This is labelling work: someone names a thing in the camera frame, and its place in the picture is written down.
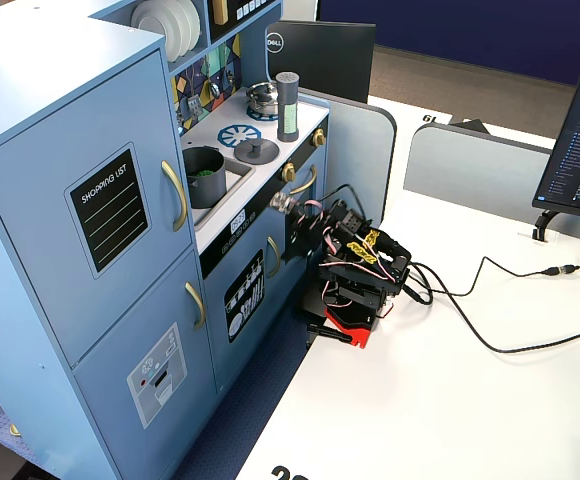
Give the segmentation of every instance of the gray divider panel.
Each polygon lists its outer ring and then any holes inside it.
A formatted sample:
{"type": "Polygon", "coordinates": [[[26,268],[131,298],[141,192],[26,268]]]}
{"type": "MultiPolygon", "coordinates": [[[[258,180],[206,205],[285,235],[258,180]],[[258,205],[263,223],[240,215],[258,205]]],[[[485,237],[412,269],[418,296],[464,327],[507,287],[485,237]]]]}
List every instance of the gray divider panel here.
{"type": "MultiPolygon", "coordinates": [[[[383,220],[388,180],[392,167],[392,154],[397,135],[394,117],[378,107],[366,105],[314,90],[300,89],[302,101],[310,97],[326,100],[330,107],[328,126],[328,161],[326,193],[349,183],[359,196],[372,225],[378,227],[383,220]]],[[[349,190],[342,190],[326,202],[342,198],[359,210],[349,190]]]]}
{"type": "MultiPolygon", "coordinates": [[[[534,224],[542,210],[532,198],[549,156],[545,148],[429,124],[413,137],[404,189],[534,224]]],[[[580,217],[561,214],[549,229],[580,238],[580,217]]]]}

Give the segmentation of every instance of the desk number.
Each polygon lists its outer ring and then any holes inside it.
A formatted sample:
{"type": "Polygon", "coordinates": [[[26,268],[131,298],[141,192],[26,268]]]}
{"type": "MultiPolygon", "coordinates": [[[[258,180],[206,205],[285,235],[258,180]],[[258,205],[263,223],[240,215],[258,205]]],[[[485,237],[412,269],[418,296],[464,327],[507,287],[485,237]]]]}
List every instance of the desk number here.
{"type": "MultiPolygon", "coordinates": [[[[281,465],[275,467],[272,470],[272,474],[276,476],[279,480],[290,480],[290,470],[288,470],[286,467],[282,467],[281,465]]],[[[301,475],[295,475],[294,477],[292,477],[292,480],[308,480],[308,479],[301,475]]]]}

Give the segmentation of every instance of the blue carpet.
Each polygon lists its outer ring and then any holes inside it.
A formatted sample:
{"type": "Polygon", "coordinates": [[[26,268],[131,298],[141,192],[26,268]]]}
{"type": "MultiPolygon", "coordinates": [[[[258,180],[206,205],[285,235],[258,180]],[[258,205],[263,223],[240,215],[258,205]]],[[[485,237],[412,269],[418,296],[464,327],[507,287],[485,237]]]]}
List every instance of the blue carpet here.
{"type": "Polygon", "coordinates": [[[286,306],[173,480],[234,480],[306,354],[306,324],[286,306]]]}

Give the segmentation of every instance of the black pot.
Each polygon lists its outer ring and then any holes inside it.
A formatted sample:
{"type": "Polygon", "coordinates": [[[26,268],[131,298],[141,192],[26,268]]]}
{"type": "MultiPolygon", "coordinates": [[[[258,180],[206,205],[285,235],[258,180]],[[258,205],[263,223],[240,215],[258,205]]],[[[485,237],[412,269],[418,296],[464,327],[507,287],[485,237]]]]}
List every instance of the black pot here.
{"type": "Polygon", "coordinates": [[[211,208],[226,194],[226,162],[211,147],[183,151],[192,208],[211,208]]]}

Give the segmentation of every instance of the white plate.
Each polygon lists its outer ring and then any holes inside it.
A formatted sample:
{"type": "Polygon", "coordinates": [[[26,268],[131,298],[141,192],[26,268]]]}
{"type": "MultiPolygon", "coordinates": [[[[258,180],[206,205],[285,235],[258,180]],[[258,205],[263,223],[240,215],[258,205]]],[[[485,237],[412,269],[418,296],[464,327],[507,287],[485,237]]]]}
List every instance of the white plate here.
{"type": "Polygon", "coordinates": [[[166,58],[174,62],[181,49],[181,32],[173,13],[154,0],[139,4],[132,13],[130,25],[139,30],[158,33],[166,37],[166,58]]]}
{"type": "Polygon", "coordinates": [[[170,10],[170,13],[176,18],[177,25],[179,27],[179,33],[181,34],[181,45],[179,45],[179,56],[185,55],[190,46],[190,32],[192,26],[188,20],[188,15],[184,8],[176,0],[157,0],[163,4],[164,8],[170,10]]]}
{"type": "Polygon", "coordinates": [[[235,317],[232,319],[232,323],[230,324],[230,329],[228,330],[228,335],[230,335],[230,338],[233,338],[237,334],[239,328],[241,328],[242,323],[243,315],[241,315],[241,312],[239,312],[235,315],[235,317]]]}
{"type": "Polygon", "coordinates": [[[197,12],[197,9],[192,3],[192,0],[176,0],[176,1],[179,3],[179,5],[183,7],[183,9],[188,14],[188,21],[192,26],[192,29],[190,30],[191,36],[190,46],[188,47],[188,50],[192,50],[194,47],[197,46],[197,43],[199,42],[199,34],[201,33],[201,20],[199,19],[199,12],[197,12]]]}

